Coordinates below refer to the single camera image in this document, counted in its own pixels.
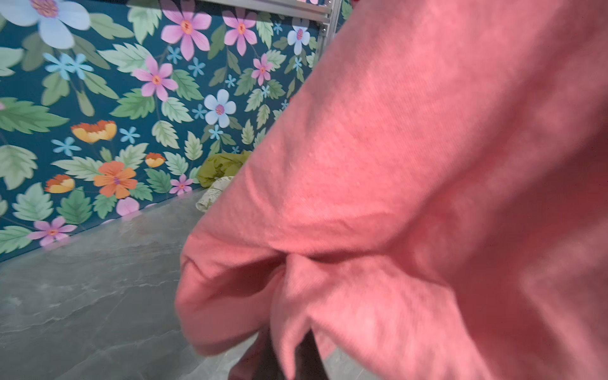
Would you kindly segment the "pink cloth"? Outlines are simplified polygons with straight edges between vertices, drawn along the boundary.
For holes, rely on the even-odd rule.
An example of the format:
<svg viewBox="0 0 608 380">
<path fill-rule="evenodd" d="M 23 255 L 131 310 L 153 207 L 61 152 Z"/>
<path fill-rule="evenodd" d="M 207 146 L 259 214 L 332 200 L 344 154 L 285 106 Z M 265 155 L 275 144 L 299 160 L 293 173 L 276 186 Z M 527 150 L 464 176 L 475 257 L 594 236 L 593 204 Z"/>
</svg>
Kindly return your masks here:
<svg viewBox="0 0 608 380">
<path fill-rule="evenodd" d="M 362 1 L 180 266 L 203 356 L 605 379 L 606 2 Z"/>
</svg>

